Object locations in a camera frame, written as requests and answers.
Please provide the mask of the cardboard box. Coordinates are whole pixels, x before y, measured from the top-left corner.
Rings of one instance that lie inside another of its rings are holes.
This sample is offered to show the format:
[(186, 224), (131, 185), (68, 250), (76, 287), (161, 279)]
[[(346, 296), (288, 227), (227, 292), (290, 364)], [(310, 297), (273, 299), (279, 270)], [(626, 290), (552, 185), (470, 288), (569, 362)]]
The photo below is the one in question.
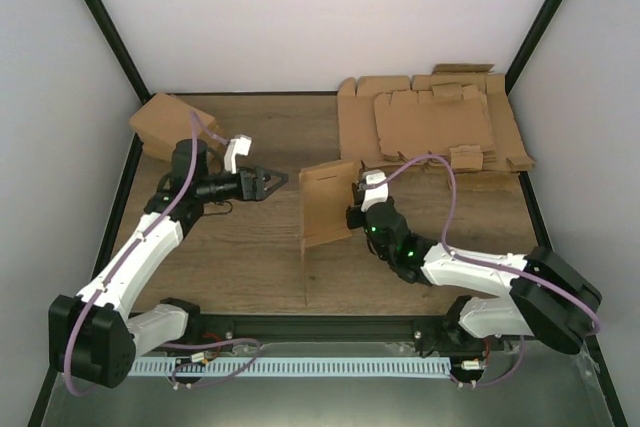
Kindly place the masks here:
[(358, 181), (359, 171), (357, 162), (337, 160), (305, 167), (299, 173), (300, 257), (305, 304), (309, 295), (307, 251), (351, 236), (346, 211), (353, 202), (352, 185)]

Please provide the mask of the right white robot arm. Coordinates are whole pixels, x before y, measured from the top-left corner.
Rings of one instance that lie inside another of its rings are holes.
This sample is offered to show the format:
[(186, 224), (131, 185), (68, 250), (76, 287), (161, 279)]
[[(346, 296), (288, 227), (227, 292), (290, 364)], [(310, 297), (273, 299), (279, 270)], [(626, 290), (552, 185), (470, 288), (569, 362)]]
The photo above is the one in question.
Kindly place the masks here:
[(503, 255), (454, 249), (411, 231), (385, 186), (352, 186), (349, 229), (362, 229), (372, 254), (403, 281), (470, 290), (447, 313), (447, 343), (465, 350), (489, 336), (534, 337), (577, 354), (596, 326), (601, 293), (552, 249)]

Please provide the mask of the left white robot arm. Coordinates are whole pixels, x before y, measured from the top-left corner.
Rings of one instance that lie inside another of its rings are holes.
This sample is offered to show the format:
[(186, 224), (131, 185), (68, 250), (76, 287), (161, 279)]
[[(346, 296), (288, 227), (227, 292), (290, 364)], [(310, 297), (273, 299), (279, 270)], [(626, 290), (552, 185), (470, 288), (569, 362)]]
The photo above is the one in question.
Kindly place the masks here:
[(220, 155), (222, 169), (212, 173), (203, 140), (176, 143), (171, 167), (147, 202), (136, 229), (109, 264), (75, 296), (58, 296), (48, 311), (49, 358), (67, 389), (79, 391), (82, 379), (114, 388), (134, 361), (157, 349), (191, 351), (204, 339), (201, 309), (188, 301), (165, 298), (134, 316), (132, 308), (152, 275), (203, 217), (208, 204), (261, 202), (289, 177), (261, 166), (242, 167), (249, 137), (232, 138)]

